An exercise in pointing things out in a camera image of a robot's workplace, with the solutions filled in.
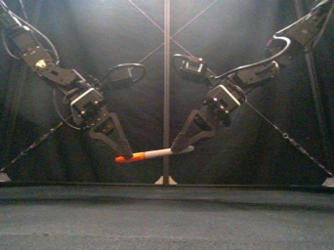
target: marker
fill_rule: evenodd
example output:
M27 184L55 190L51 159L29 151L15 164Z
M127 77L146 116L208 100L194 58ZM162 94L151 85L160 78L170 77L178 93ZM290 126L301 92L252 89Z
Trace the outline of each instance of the marker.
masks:
M123 156L119 156L119 157L115 158L115 161L119 162L119 163L130 163L130 162L134 162L134 161L146 160L146 159L150 159L150 158L162 157L162 156L168 156L168 155L172 155L172 154L192 152L194 150L196 150L196 147L189 146L188 148L185 148L178 153L174 153L172 148L160 149L160 150L147 151L147 152L137 152L137 153L134 153L134 156L133 156L131 159L127 160Z

